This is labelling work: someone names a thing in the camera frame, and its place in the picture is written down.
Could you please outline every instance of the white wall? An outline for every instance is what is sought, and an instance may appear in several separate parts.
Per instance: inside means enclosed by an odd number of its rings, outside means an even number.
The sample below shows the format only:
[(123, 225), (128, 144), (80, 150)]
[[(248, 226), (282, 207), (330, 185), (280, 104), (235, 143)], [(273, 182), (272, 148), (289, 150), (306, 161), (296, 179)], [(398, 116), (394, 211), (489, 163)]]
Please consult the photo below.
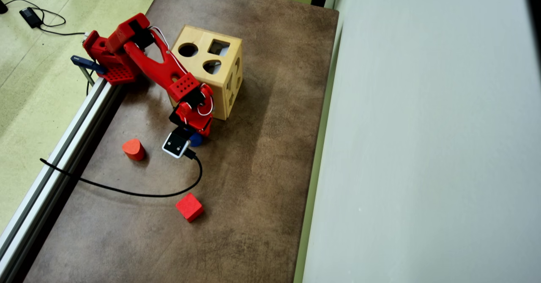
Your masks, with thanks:
[(338, 0), (305, 282), (540, 282), (525, 0)]

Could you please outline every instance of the blue clamp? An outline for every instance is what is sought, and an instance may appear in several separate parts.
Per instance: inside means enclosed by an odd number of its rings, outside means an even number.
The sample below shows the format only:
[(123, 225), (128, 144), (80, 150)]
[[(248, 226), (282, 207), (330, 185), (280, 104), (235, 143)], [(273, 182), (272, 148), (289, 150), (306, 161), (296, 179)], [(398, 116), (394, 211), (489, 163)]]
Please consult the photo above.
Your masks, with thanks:
[(107, 69), (105, 67), (102, 67), (98, 63), (95, 63), (94, 61), (82, 58), (77, 55), (71, 56), (71, 61), (73, 64), (83, 67), (85, 69), (91, 69), (93, 71), (96, 71), (96, 73), (105, 74), (107, 73)]

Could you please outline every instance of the red robotic arm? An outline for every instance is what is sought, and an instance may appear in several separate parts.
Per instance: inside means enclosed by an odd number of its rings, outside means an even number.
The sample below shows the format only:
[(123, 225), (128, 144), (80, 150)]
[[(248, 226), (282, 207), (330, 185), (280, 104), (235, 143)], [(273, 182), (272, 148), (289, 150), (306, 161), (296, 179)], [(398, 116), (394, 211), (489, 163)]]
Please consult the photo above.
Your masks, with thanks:
[[(137, 75), (144, 73), (178, 102), (171, 121), (208, 136), (212, 121), (212, 89), (200, 84), (186, 71), (158, 32), (149, 25), (147, 17), (139, 13), (118, 25), (109, 38), (100, 37), (96, 30), (92, 31), (83, 42), (83, 47), (92, 59), (106, 67), (107, 73), (98, 75), (110, 84), (133, 82)], [(163, 63), (145, 56), (143, 49), (152, 43), (160, 49)]]

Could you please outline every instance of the wooden shape sorter box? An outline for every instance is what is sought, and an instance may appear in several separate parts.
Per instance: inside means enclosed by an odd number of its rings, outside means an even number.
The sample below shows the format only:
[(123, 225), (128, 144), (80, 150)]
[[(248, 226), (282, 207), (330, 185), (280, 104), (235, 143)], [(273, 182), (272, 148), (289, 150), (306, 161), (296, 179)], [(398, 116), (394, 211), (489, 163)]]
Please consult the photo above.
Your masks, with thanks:
[(213, 116), (226, 120), (242, 84), (242, 40), (184, 25), (171, 51), (199, 82), (212, 88)]

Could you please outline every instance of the circular hole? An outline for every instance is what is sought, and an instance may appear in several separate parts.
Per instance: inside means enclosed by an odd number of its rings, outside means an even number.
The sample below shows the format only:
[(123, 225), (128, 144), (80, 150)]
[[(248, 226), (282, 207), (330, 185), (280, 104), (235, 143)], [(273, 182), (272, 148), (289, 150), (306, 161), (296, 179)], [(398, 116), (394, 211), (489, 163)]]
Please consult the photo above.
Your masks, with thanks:
[(182, 44), (178, 48), (178, 53), (181, 56), (187, 56), (187, 57), (195, 56), (198, 51), (199, 51), (199, 49), (197, 49), (197, 46), (195, 44), (192, 44), (192, 43)]
[(222, 66), (222, 62), (220, 60), (211, 60), (203, 63), (203, 69), (212, 75), (215, 75), (220, 70), (220, 67)]

